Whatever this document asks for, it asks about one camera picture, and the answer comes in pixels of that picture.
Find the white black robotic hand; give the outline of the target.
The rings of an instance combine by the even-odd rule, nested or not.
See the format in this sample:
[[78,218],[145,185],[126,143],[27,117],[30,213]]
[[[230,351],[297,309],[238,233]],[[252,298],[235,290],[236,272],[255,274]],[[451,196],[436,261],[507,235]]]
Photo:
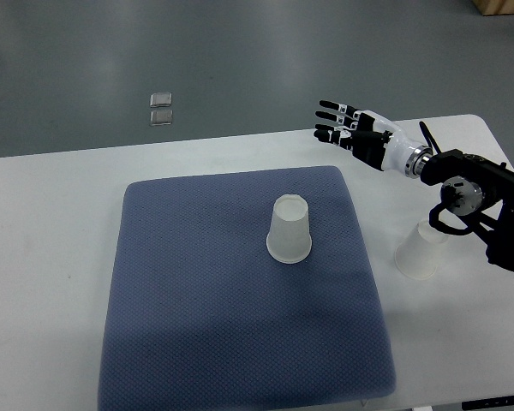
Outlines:
[[322,109],[315,115],[328,123],[317,124],[314,137],[351,152],[376,170],[396,170],[415,179],[438,151],[432,137],[425,136],[423,142],[412,140],[395,122],[371,110],[328,100],[319,105]]

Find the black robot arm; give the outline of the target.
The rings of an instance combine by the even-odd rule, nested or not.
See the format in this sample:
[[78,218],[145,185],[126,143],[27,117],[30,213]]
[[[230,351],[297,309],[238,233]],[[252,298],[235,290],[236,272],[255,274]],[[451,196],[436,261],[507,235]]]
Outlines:
[[423,183],[441,186],[430,226],[447,235],[476,234],[487,261],[514,272],[514,171],[459,150],[436,154],[418,170]]

